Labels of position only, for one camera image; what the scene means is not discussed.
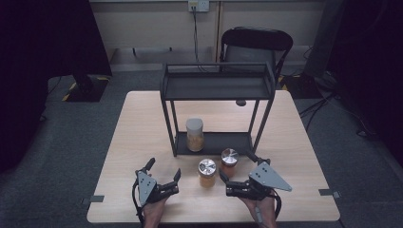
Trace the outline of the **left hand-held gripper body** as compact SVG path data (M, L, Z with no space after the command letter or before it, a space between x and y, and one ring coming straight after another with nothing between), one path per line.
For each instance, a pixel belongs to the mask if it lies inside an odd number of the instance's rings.
M179 193L178 182L171 181L166 184L158 184L155 179L146 173L139 172L137 175L138 198L141 206L155 203Z

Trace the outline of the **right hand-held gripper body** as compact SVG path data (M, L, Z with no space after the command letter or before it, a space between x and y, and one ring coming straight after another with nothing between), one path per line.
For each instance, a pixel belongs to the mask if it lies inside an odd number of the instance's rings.
M280 189L291 192L292 186L286 182L266 161L260 163L248 174L246 181L231 181L225 178L225 194L227 197L238 197L249 200L263 200L271 191Z

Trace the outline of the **small jar with silver lid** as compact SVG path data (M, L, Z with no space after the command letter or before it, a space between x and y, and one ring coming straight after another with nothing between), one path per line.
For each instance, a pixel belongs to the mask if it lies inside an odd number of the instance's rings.
M211 159L203 159L199 163L200 185L209 188L215 185L217 166Z

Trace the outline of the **dark orange jar silver lid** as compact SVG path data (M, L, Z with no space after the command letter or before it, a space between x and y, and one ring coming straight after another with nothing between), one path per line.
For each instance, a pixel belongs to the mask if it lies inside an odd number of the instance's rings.
M235 175L238 160L239 153L235 149L226 148L221 152L221 170L228 178Z

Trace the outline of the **tall jar with white lid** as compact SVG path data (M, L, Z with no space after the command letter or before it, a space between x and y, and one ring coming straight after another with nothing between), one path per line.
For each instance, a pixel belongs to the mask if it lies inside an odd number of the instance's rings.
M199 152L204 146L204 136L202 132L203 121L201 118L190 118L186 121L187 148L192 152Z

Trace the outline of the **black metal shelf rack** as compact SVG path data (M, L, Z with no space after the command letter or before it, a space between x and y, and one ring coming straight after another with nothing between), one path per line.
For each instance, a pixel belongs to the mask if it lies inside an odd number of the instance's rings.
M219 155L226 147L232 147L242 155L252 155L257 151L263 129L272 107L277 79L274 70L267 63L258 63L259 71L182 71L173 72L168 65L163 67L160 84L160 97L168 136L175 157L189 155L186 147L187 132L181 131L176 115L175 103L178 101L253 101L255 103L251 118L255 119L259 103L266 102L258 133L250 129L237 132L205 132L203 155Z

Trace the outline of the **person's left hand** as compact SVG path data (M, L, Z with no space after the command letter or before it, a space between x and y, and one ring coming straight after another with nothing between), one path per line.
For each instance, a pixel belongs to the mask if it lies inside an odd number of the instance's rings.
M163 217L166 199L155 203L148 203L144 209L144 228L158 228Z

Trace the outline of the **person's right hand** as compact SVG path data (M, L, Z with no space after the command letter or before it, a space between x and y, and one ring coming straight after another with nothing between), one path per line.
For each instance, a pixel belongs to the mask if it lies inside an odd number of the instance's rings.
M278 228L275 213L274 192L262 200L240 198L246 205L253 220L259 228Z

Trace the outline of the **grey tape strip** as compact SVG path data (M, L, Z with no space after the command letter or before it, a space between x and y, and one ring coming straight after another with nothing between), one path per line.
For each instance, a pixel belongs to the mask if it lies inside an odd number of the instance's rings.
M82 204L83 205L88 205L91 204L92 202L103 202L105 196L91 196L89 198L84 198L82 199Z
M341 198L340 192L332 189L318 189L318 192L321 196L332 196L335 199Z

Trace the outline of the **black floor plate yellow tape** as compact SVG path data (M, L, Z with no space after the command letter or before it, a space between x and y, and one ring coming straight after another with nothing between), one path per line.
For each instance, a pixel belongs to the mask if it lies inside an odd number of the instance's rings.
M288 91L293 99L319 99L321 94L310 76L280 76L279 87Z

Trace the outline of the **black stand base yellow tape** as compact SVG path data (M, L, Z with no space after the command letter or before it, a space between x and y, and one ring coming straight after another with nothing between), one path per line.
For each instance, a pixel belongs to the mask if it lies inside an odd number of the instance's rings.
M101 100L109 78L104 76L88 76L89 83L73 83L67 94L63 97L64 102L89 102L97 103Z

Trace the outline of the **black folding chair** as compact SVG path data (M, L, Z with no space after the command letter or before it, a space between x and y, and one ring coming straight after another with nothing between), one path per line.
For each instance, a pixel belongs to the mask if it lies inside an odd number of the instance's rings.
M293 38L282 30L235 27L221 36L220 61L268 62L278 81L293 44Z

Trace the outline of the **grey upright panel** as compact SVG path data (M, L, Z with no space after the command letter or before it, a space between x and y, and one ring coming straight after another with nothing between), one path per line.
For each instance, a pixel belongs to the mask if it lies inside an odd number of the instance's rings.
M323 76L336 40L345 5L346 0L325 0L317 36L303 69L304 74L314 78Z

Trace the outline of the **dark curtain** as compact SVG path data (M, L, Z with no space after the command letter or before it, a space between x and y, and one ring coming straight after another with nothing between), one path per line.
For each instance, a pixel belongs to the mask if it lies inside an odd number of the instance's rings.
M346 0L328 67L403 166L403 0Z
M50 78L110 73L89 0L0 0L0 173L25 156Z

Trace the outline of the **white wall power outlet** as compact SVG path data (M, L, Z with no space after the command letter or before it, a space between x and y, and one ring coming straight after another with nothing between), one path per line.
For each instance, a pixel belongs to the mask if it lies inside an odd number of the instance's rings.
M210 10L209 0L188 0L187 3L190 12L208 12Z

